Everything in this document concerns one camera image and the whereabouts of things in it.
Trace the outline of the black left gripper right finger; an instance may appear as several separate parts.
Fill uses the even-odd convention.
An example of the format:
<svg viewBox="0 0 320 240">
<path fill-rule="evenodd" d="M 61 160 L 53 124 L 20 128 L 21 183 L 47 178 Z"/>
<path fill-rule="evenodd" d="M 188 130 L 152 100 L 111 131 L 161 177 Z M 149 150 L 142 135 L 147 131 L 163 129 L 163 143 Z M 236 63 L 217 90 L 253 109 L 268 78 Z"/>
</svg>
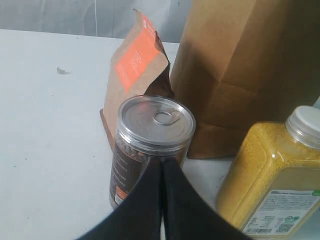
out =
<svg viewBox="0 0 320 240">
<path fill-rule="evenodd" d="M 198 195 L 174 158 L 162 161 L 162 194 L 167 240 L 245 240 Z"/>
</svg>

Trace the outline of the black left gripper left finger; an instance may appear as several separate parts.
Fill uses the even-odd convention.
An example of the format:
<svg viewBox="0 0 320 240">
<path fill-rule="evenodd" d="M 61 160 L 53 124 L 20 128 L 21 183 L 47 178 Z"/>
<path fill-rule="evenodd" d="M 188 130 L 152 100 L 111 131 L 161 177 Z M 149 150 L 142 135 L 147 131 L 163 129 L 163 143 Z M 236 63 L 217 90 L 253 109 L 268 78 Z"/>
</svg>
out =
<svg viewBox="0 0 320 240">
<path fill-rule="evenodd" d="M 133 190 L 81 240 L 159 240 L 162 221 L 162 168 L 151 159 Z"/>
</svg>

